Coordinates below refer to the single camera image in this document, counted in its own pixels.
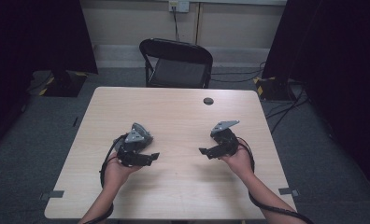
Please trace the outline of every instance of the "dark backdrop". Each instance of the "dark backdrop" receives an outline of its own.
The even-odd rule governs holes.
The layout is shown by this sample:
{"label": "dark backdrop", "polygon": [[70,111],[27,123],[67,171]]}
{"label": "dark backdrop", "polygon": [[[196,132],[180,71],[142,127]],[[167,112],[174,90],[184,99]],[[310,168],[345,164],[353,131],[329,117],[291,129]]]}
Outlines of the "dark backdrop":
{"label": "dark backdrop", "polygon": [[370,0],[289,0],[263,77],[293,78],[370,180]]}
{"label": "dark backdrop", "polygon": [[57,67],[97,74],[79,0],[0,1],[0,136],[33,72]]}

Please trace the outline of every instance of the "wall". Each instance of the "wall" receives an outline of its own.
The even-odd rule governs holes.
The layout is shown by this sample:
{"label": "wall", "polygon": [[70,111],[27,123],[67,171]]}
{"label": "wall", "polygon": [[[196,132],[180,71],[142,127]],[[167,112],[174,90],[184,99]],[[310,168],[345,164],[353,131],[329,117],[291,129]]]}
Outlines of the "wall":
{"label": "wall", "polygon": [[[177,13],[181,41],[204,47],[270,49],[285,1],[214,2],[219,3],[190,2],[189,13]],[[81,4],[94,45],[138,45],[151,37],[175,39],[167,1],[81,0]]]}

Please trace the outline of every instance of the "wrist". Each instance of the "wrist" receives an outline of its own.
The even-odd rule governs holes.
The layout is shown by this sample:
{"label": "wrist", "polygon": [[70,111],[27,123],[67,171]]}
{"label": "wrist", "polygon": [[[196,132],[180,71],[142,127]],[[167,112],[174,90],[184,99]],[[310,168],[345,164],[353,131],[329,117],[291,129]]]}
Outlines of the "wrist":
{"label": "wrist", "polygon": [[242,172],[237,175],[243,182],[252,181],[256,175],[252,171]]}
{"label": "wrist", "polygon": [[116,195],[120,188],[121,185],[106,184],[104,185],[102,192],[109,195]]}
{"label": "wrist", "polygon": [[121,186],[126,182],[127,176],[107,176],[103,189],[109,191],[118,191]]}

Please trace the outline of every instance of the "electrical outlet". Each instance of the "electrical outlet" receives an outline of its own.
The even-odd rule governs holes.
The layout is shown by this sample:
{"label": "electrical outlet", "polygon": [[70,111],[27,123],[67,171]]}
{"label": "electrical outlet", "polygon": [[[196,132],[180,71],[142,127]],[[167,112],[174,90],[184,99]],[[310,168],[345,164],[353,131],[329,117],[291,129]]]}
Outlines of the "electrical outlet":
{"label": "electrical outlet", "polygon": [[168,11],[173,11],[173,8],[176,9],[176,12],[179,12],[179,2],[178,1],[168,1]]}

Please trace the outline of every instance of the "forearm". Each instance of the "forearm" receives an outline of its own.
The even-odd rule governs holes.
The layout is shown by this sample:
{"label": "forearm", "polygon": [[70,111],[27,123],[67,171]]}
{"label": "forearm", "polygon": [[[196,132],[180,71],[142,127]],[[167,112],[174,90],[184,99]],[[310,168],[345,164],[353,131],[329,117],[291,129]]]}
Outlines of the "forearm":
{"label": "forearm", "polygon": [[[256,175],[248,174],[240,177],[246,185],[249,193],[259,203],[269,206],[295,211],[287,203],[282,201],[272,190],[270,190]],[[305,223],[296,217],[281,215],[279,213],[261,209],[268,223]]]}
{"label": "forearm", "polygon": [[104,188],[79,223],[85,223],[104,215],[112,205],[118,190],[119,188]]}

